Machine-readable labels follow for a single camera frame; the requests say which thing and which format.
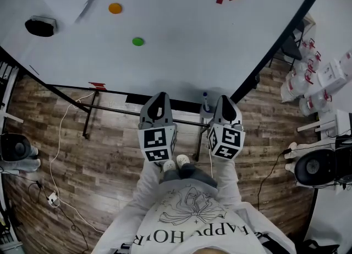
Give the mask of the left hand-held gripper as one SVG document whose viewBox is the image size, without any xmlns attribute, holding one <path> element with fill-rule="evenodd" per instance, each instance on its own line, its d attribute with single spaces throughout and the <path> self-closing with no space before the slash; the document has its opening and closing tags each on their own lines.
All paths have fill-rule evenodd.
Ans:
<svg viewBox="0 0 352 254">
<path fill-rule="evenodd" d="M 172 159 L 177 141 L 177 125 L 173 122 L 170 99 L 160 92 L 151 97 L 140 111 L 137 132 L 141 152 L 149 162 Z"/>
</svg>

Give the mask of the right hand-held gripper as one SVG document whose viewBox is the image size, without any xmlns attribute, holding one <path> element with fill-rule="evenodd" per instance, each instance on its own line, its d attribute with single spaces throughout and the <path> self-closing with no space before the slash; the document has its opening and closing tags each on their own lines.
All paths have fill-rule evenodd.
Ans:
<svg viewBox="0 0 352 254">
<path fill-rule="evenodd" d="M 243 117 L 237 105 L 226 95 L 217 102 L 208 129 L 208 145 L 212 157 L 234 160 L 244 146 Z"/>
</svg>

